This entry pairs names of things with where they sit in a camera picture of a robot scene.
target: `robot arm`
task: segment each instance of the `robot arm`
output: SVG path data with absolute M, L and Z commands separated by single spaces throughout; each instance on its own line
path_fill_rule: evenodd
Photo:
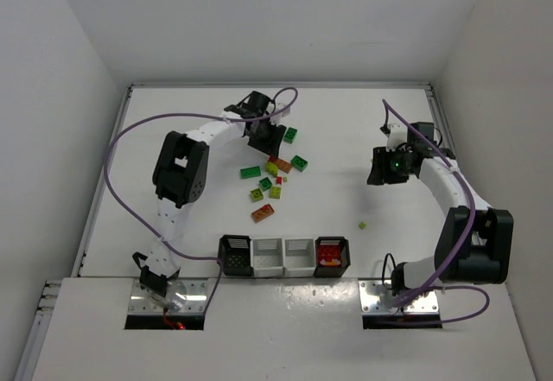
M 434 141 L 434 125 L 412 124 Z M 442 149 L 452 168 L 446 166 L 434 151 L 399 125 L 388 125 L 386 147 L 373 150 L 373 165 L 367 183 L 370 185 L 406 182 L 410 175 L 418 177 L 434 195 L 446 216 L 434 256 L 418 262 L 401 263 L 392 272 L 394 294 L 420 287 L 442 264 L 467 225 L 470 210 L 467 196 L 453 172 L 457 162 L 449 149 Z M 513 220 L 506 210 L 496 210 L 468 185 L 474 197 L 476 219 L 454 261 L 436 280 L 448 283 L 502 283 L 507 276 L 511 252 Z
M 278 123 L 288 112 L 262 121 L 245 121 L 266 115 L 270 104 L 269 97 L 252 92 L 237 105 L 227 106 L 220 115 L 223 120 L 209 122 L 185 134 L 172 131 L 166 135 L 154 170 L 153 182 L 158 197 L 160 233 L 173 247 L 179 247 L 193 203 L 200 198 L 205 188 L 210 149 L 217 149 L 234 139 L 248 136 L 248 145 L 252 148 L 270 156 L 278 156 L 286 131 L 286 127 Z M 273 112 L 283 106 L 274 105 Z M 164 297 L 168 281 L 179 273 L 175 255 L 158 241 L 154 243 L 148 256 L 135 253 L 133 259 L 141 271 L 141 284 Z

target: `black bin with blocks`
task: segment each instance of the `black bin with blocks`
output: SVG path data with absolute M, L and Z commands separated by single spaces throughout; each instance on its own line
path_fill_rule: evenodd
M 218 257 L 223 263 L 225 276 L 253 276 L 250 246 L 251 240 L 248 236 L 225 234 L 220 238 Z
M 349 267 L 349 242 L 344 237 L 319 237 L 315 240 L 317 266 L 314 277 L 341 277 Z

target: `small green block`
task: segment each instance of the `small green block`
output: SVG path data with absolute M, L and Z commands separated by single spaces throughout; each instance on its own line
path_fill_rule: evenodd
M 273 176 L 278 175 L 278 166 L 275 165 L 273 162 L 267 162 L 267 164 L 265 165 L 265 170 Z
M 307 162 L 305 159 L 303 159 L 303 158 L 301 158 L 300 156 L 298 156 L 298 155 L 294 156 L 294 157 L 292 158 L 292 161 L 290 161 L 290 163 L 291 163 L 292 165 L 294 165 L 294 167 L 295 167 L 296 169 L 299 169 L 299 170 L 302 171 L 302 172 L 303 172 L 303 170 L 304 170 L 305 168 L 308 167 L 308 162 Z
M 273 186 L 273 183 L 270 181 L 270 179 L 269 179 L 268 177 L 263 178 L 263 179 L 259 182 L 259 187 L 260 187 L 263 191 L 267 191 L 267 190 L 270 189 L 272 186 Z
M 283 140 L 286 143 L 293 143 L 294 140 L 296 139 L 296 135 L 297 135 L 297 129 L 288 128 L 288 130 L 286 130 L 286 133 L 284 134 Z
M 263 193 L 261 192 L 261 190 L 259 188 L 252 189 L 250 191 L 250 194 L 251 194 L 251 200 L 253 202 L 258 202 L 258 201 L 263 199 Z
M 280 187 L 271 187 L 269 190 L 269 198 L 276 198 L 280 200 Z
M 240 178 L 243 180 L 247 180 L 248 178 L 255 178 L 256 176 L 261 176 L 260 167 L 240 169 Z

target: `white table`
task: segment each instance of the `white table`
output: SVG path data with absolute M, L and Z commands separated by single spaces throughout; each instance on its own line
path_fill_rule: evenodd
M 164 112 L 219 114 L 250 90 L 135 88 L 121 125 Z M 384 121 L 380 100 L 388 99 L 407 120 L 428 121 L 427 93 L 420 87 L 300 89 L 292 114 L 283 120 L 299 133 L 281 151 L 283 159 L 298 154 L 309 165 L 288 175 L 280 200 L 265 196 L 251 203 L 249 192 L 258 179 L 240 180 L 238 172 L 264 164 L 266 157 L 245 140 L 211 153 L 206 191 L 189 217 L 184 251 L 215 255 L 225 233 L 343 235 L 352 265 L 338 282 L 224 279 L 204 331 L 124 330 L 130 277 L 138 276 L 130 256 L 146 252 L 154 239 L 100 187 L 83 236 L 81 277 L 62 284 L 33 379 L 533 379 L 504 285 L 487 288 L 492 306 L 485 314 L 442 330 L 362 329 L 356 278 L 378 276 L 388 251 L 399 262 L 427 257 L 442 229 L 443 215 L 420 181 L 365 184 L 372 148 L 385 144 L 378 129 Z M 437 122 L 443 130 L 443 121 Z M 147 220 L 157 218 L 151 175 L 163 138 L 170 130 L 186 132 L 202 123 L 154 122 L 118 145 L 113 185 Z M 266 202 L 276 213 L 254 224 L 250 213 Z M 360 221 L 365 230 L 358 228 Z M 181 276 L 211 277 L 213 283 L 216 273 L 215 264 L 181 264 Z M 446 319 L 473 312 L 483 302 L 475 293 L 438 297 Z

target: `gray wall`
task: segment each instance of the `gray wall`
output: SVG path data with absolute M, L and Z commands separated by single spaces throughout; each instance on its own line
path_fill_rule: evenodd
M 123 96 L 66 0 L 0 0 L 0 379 L 67 276 Z
M 474 0 L 67 0 L 120 86 L 424 80 Z
M 543 380 L 553 379 L 552 63 L 553 0 L 478 0 L 438 85 L 463 172 L 514 215 L 508 283 Z

